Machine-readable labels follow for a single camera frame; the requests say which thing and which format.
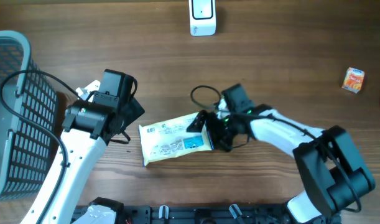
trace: gray basket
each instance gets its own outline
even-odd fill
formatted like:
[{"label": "gray basket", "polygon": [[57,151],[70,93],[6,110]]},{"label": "gray basket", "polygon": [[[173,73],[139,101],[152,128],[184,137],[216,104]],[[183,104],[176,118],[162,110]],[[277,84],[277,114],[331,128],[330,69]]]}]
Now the gray basket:
[{"label": "gray basket", "polygon": [[[0,31],[0,83],[12,72],[38,70],[28,40]],[[21,74],[4,87],[6,103],[21,115],[54,132],[57,96],[44,75]],[[0,200],[36,194],[50,168],[51,139],[13,116],[0,104]]]}]

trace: small box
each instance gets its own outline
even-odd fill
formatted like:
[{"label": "small box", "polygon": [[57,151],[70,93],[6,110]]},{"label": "small box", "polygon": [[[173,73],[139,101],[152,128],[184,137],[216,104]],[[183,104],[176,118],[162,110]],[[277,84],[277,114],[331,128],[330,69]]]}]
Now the small box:
[{"label": "small box", "polygon": [[208,36],[216,32],[215,0],[188,0],[190,8],[190,33]]},{"label": "small box", "polygon": [[346,78],[342,88],[358,93],[363,85],[365,73],[355,68],[349,68],[346,72]]}]

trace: wood grain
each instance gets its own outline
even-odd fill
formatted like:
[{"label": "wood grain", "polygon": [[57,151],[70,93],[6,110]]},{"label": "wood grain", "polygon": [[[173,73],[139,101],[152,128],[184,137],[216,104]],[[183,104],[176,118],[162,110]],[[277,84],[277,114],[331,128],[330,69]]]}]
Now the wood grain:
[{"label": "wood grain", "polygon": [[[377,188],[343,223],[380,223],[380,2],[219,2],[216,14],[216,35],[192,37],[187,2],[0,6],[0,30],[25,34],[41,69],[70,86],[100,80],[106,68],[139,82],[146,114],[128,128],[130,145],[108,146],[79,204],[98,196],[126,205],[271,203],[300,193],[293,160],[258,141],[142,167],[139,124],[198,111],[188,96],[197,85],[242,83],[255,103],[352,134]],[[358,94],[340,88],[348,67],[366,73]],[[19,222],[32,201],[0,203],[0,223]]]},{"label": "wood grain", "polygon": [[109,3],[109,2],[157,2],[158,0],[0,0],[0,5],[8,4],[70,4],[70,3]]}]

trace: plastic wrapper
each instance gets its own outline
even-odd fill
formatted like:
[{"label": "plastic wrapper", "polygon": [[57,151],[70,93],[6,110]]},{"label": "plastic wrapper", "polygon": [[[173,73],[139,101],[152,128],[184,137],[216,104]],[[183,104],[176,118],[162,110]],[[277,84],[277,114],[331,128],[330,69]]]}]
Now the plastic wrapper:
[{"label": "plastic wrapper", "polygon": [[191,152],[210,151],[213,146],[204,126],[201,133],[188,133],[187,127],[198,113],[139,126],[144,166]]}]

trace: orange box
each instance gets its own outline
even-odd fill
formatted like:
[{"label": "orange box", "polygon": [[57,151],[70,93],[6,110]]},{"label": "orange box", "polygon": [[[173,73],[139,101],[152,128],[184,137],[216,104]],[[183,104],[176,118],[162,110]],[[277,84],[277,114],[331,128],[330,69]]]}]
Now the orange box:
[{"label": "orange box", "polygon": [[342,88],[358,93],[363,85],[365,73],[355,68],[349,68],[346,72],[346,78]]}]

